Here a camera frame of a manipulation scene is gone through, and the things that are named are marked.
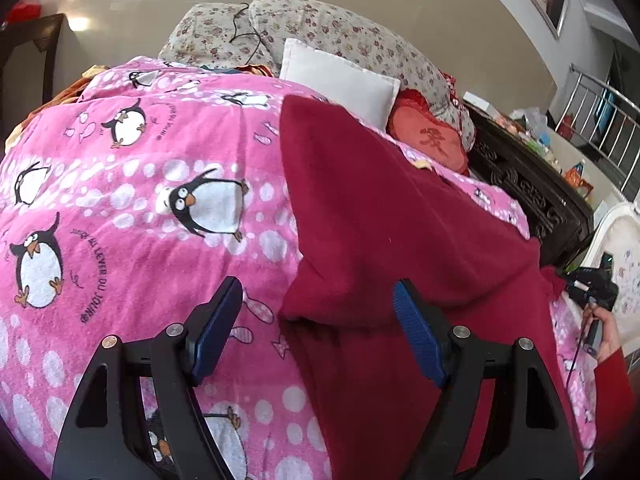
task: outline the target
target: bedside table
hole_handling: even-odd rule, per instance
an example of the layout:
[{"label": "bedside table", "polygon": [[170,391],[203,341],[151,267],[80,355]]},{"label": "bedside table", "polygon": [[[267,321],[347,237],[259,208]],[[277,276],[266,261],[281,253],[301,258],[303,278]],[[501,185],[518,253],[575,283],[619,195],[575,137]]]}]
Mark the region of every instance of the bedside table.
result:
[{"label": "bedside table", "polygon": [[593,210],[540,156],[469,107],[476,143],[469,167],[522,207],[531,236],[540,240],[540,266],[564,267],[593,236]]}]

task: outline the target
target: red heart-shaped pillow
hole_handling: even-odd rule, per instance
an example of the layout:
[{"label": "red heart-shaped pillow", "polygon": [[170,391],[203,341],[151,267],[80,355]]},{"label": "red heart-shaped pillow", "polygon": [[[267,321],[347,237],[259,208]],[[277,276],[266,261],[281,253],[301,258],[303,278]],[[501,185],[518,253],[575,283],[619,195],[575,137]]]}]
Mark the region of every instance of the red heart-shaped pillow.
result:
[{"label": "red heart-shaped pillow", "polygon": [[468,160],[460,135],[449,124],[437,119],[417,90],[398,93],[387,124],[389,135],[429,155],[446,168],[466,173]]}]

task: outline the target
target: hand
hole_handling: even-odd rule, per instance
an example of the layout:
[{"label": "hand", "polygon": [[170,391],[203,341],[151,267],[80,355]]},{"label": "hand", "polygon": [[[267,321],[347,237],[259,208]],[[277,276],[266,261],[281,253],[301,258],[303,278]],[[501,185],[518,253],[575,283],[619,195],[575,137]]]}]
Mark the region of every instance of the hand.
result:
[{"label": "hand", "polygon": [[586,322],[585,334],[589,332],[589,327],[594,317],[602,322],[602,341],[596,357],[598,364],[600,364],[606,361],[610,355],[615,354],[622,346],[622,343],[620,342],[620,332],[618,331],[616,317],[606,308],[597,305],[585,307],[582,313],[583,322]]}]

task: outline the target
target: penguin print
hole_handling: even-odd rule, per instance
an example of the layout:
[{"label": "penguin print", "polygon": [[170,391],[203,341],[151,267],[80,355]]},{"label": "penguin print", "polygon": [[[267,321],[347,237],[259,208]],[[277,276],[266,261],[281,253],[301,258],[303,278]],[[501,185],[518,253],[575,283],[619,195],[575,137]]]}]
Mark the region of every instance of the penguin print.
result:
[{"label": "penguin print", "polygon": [[60,213],[46,231],[34,231],[21,244],[10,244],[18,257],[15,280],[18,294],[15,303],[23,308],[44,308],[62,293],[62,254],[54,233],[60,223]]},{"label": "penguin print", "polygon": [[172,190],[169,193],[169,207],[190,233],[203,238],[200,231],[232,234],[240,242],[243,197],[249,187],[237,180],[209,178],[208,175],[215,171],[217,168],[205,171],[191,182]]},{"label": "penguin print", "polygon": [[131,81],[133,88],[151,86],[159,75],[159,70],[153,70],[152,72],[131,72],[129,74],[129,81]]},{"label": "penguin print", "polygon": [[206,413],[204,420],[233,478],[250,480],[246,475],[246,453],[238,434],[242,419],[229,406],[224,414]]},{"label": "penguin print", "polygon": [[269,108],[268,95],[253,95],[251,92],[234,92],[233,94],[219,94],[218,99],[240,107],[253,107],[267,110]]},{"label": "penguin print", "polygon": [[130,146],[145,132],[146,115],[140,108],[140,99],[133,106],[123,108],[108,123],[102,126],[111,130],[112,148]]},{"label": "penguin print", "polygon": [[38,192],[49,176],[50,167],[36,168],[39,162],[34,162],[26,170],[21,171],[15,179],[15,203],[33,204]]}]

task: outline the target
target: red sleeve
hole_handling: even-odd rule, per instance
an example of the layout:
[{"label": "red sleeve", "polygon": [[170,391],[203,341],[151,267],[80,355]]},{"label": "red sleeve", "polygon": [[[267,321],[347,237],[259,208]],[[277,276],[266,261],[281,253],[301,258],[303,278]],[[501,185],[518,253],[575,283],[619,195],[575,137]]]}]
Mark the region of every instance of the red sleeve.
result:
[{"label": "red sleeve", "polygon": [[636,398],[626,375],[622,349],[595,369],[596,446],[612,442],[632,415]]}]

